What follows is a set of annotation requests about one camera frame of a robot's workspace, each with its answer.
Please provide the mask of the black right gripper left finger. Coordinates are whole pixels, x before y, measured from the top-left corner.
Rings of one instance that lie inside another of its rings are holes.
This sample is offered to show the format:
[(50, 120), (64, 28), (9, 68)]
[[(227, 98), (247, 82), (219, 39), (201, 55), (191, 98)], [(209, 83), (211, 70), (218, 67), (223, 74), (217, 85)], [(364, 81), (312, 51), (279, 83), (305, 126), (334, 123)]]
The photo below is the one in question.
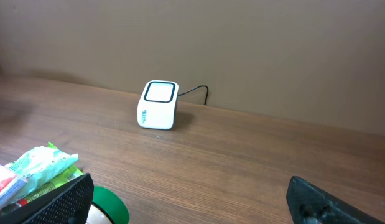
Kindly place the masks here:
[(0, 216), (0, 224), (85, 224), (93, 191), (90, 174), (79, 176), (27, 205)]

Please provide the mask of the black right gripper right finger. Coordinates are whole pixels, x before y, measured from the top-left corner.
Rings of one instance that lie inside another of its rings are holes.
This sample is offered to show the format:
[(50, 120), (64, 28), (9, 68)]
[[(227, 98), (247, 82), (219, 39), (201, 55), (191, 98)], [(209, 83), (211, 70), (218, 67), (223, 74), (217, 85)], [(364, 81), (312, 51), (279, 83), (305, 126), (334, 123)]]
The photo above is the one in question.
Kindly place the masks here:
[(286, 200), (298, 224), (385, 224), (298, 176), (291, 177)]

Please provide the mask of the green candy bag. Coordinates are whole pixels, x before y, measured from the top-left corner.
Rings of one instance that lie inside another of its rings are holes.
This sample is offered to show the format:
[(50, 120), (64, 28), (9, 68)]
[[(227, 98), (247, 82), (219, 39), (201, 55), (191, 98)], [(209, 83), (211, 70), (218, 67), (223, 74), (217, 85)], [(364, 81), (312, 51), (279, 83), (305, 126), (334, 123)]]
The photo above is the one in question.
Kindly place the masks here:
[[(53, 145), (51, 142), (48, 142), (46, 146), (44, 147), (55, 147), (57, 148), (55, 145)], [(24, 206), (26, 205), (27, 203), (43, 196), (44, 194), (68, 183), (69, 181), (79, 177), (83, 175), (83, 172), (81, 170), (78, 169), (78, 167), (75, 165), (75, 163), (73, 165), (71, 165), (68, 169), (66, 169), (64, 172), (62, 172), (61, 174), (59, 174), (58, 176), (54, 177), (52, 180), (48, 181), (46, 184), (44, 184), (43, 186), (41, 186), (40, 188), (38, 188), (37, 190), (34, 190), (33, 192), (31, 192), (30, 194), (28, 194), (27, 196), (15, 201), (15, 202), (12, 202), (11, 204), (16, 204), (18, 206)]]

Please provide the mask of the green-lidded jar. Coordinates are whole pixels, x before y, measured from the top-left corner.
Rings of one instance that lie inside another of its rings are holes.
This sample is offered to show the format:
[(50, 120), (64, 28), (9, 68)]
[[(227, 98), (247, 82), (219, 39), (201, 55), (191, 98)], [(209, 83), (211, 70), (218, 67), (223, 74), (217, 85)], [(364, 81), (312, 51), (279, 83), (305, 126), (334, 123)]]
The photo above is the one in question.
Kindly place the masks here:
[(128, 224), (129, 221), (123, 201), (109, 189), (95, 186), (86, 224)]

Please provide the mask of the mint wet wipes packet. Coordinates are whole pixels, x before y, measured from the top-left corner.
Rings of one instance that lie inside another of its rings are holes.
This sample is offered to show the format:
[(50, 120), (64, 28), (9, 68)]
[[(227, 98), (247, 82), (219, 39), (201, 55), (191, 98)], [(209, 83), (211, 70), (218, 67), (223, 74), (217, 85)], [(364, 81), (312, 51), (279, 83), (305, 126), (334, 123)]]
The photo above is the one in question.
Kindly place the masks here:
[(39, 146), (27, 151), (8, 166), (18, 176), (27, 180), (25, 186), (10, 199), (10, 202), (15, 202), (37, 190), (77, 160), (78, 154), (67, 154), (55, 147)]

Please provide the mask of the red small carton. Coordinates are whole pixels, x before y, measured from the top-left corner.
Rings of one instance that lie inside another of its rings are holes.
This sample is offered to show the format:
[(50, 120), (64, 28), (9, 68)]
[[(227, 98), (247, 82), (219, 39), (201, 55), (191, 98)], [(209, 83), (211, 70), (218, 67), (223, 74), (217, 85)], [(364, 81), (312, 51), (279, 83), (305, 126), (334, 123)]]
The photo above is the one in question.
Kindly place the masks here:
[(20, 191), (27, 180), (0, 164), (0, 209)]

